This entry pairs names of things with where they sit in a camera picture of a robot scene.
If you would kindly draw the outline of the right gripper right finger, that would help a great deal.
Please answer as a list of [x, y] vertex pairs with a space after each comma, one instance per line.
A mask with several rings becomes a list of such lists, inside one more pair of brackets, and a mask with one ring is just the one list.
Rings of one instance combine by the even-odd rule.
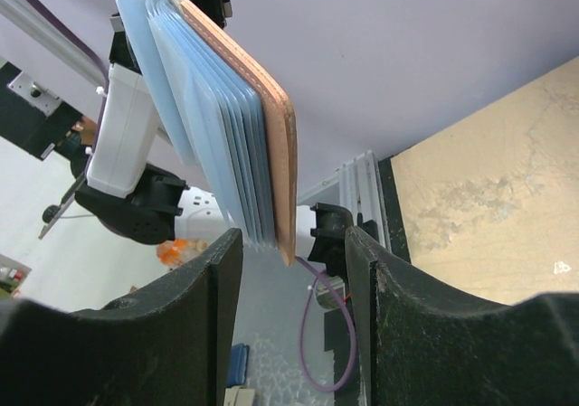
[[346, 264], [373, 405], [575, 405], [578, 296], [513, 306], [475, 297], [346, 232]]

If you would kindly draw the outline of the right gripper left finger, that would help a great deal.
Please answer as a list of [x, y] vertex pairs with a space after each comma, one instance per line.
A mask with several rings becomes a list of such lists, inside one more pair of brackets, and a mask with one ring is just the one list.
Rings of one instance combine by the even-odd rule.
[[100, 310], [1, 303], [4, 405], [221, 405], [242, 276], [230, 229]]

